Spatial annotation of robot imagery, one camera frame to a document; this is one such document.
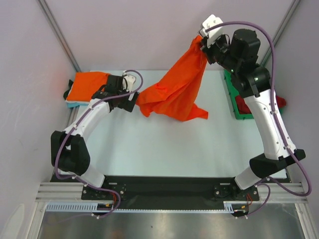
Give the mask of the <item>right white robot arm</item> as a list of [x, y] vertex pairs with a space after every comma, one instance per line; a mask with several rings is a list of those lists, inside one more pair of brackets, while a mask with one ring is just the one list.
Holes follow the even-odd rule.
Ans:
[[218, 63], [231, 74], [231, 83], [251, 111], [262, 139], [263, 154], [250, 159], [249, 167], [234, 178], [235, 184], [230, 187], [230, 195], [241, 200], [248, 188], [303, 160], [306, 154], [292, 143], [285, 127], [277, 125], [283, 120], [271, 91], [270, 73], [256, 62], [260, 48], [256, 32], [236, 30], [231, 41], [221, 28], [210, 33], [202, 29], [199, 34], [208, 63]]

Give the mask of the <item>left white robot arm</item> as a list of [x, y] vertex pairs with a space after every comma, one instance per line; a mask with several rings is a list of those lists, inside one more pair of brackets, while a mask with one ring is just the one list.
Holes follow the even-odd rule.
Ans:
[[122, 75], [108, 74], [92, 94], [85, 111], [63, 131], [51, 135], [51, 164], [58, 179], [74, 177], [93, 186], [99, 199], [109, 196], [110, 186], [105, 175], [91, 163], [86, 142], [99, 122], [115, 108], [132, 112], [139, 96], [134, 89], [136, 77], [132, 71]]

